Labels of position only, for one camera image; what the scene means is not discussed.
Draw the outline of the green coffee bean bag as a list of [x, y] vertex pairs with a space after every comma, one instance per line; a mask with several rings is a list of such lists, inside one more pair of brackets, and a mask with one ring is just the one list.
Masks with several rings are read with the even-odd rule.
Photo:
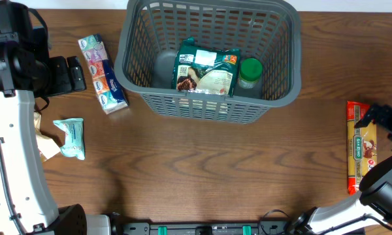
[[189, 37], [182, 41], [174, 59], [172, 88], [206, 95], [233, 95], [240, 50], [209, 50]]

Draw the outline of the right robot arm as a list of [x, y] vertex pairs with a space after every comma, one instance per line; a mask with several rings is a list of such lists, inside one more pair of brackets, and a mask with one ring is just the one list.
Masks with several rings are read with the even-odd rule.
[[347, 103], [349, 197], [312, 208], [286, 226], [286, 234], [351, 234], [381, 225], [392, 231], [392, 156], [378, 160], [376, 128], [392, 141], [392, 107]]

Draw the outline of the Kleenex tissue multipack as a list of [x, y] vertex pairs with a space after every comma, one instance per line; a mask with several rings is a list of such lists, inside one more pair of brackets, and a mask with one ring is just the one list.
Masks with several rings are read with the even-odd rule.
[[104, 113], [111, 114], [127, 108], [129, 103], [116, 78], [112, 61], [100, 34], [78, 39], [78, 45], [86, 60], [97, 99]]

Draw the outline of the San Remo spaghetti packet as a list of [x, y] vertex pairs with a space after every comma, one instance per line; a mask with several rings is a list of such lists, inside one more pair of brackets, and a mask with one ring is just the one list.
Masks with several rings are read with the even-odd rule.
[[355, 101], [348, 101], [347, 116], [347, 161], [348, 192], [354, 195], [364, 176], [377, 165], [376, 126], [370, 123], [367, 127], [355, 128], [370, 106]]

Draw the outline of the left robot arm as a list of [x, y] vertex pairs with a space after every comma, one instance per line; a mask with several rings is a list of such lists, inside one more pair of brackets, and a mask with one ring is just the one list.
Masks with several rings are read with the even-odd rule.
[[35, 101], [86, 88], [77, 57], [50, 57], [45, 23], [21, 3], [0, 1], [0, 234], [85, 234], [82, 206], [52, 198], [34, 128]]

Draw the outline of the teal wet wipes pack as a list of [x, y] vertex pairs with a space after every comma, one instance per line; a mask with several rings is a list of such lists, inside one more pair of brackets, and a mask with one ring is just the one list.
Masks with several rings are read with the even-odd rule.
[[84, 147], [84, 120], [82, 118], [69, 118], [54, 120], [53, 124], [65, 133], [65, 143], [60, 147], [60, 152], [65, 157], [85, 159]]

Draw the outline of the green lid glass jar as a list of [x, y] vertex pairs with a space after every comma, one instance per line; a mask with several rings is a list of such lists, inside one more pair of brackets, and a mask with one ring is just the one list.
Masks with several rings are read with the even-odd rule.
[[254, 88], [263, 72], [263, 65], [256, 58], [245, 59], [239, 69], [238, 85], [243, 89]]

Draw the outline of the grey plastic basket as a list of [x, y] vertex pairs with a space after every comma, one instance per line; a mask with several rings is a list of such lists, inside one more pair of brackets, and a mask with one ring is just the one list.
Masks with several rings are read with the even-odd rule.
[[114, 70], [157, 114], [252, 123], [301, 90], [301, 20], [285, 1], [132, 0]]

